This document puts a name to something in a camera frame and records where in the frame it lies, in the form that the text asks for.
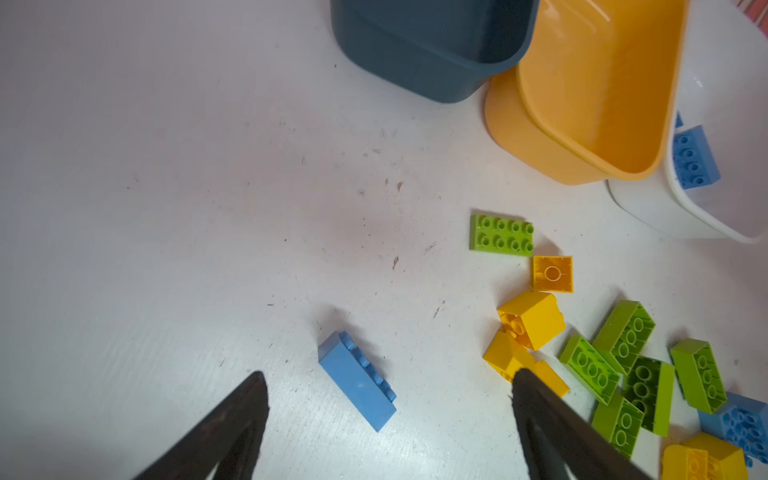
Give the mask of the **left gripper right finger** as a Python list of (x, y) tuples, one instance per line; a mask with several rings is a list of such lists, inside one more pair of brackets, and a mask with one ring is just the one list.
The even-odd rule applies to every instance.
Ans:
[(512, 381), (512, 406), (531, 479), (646, 479), (531, 370)]

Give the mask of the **blue lego brick lone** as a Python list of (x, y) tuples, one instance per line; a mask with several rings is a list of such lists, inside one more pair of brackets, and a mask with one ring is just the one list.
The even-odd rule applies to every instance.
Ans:
[(376, 431), (396, 413), (397, 397), (375, 365), (346, 331), (335, 331), (318, 347), (318, 361), (337, 387)]

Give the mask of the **yellow lego brick small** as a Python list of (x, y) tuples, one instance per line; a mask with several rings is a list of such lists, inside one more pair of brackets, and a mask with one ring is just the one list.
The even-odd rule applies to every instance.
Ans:
[(486, 349), (483, 360), (502, 378), (512, 382), (521, 369), (532, 370), (533, 355), (506, 330), (499, 329)]

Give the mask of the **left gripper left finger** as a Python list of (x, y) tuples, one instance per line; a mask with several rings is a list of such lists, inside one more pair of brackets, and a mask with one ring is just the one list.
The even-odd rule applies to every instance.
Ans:
[(139, 479), (250, 479), (269, 414), (262, 372), (243, 380)]

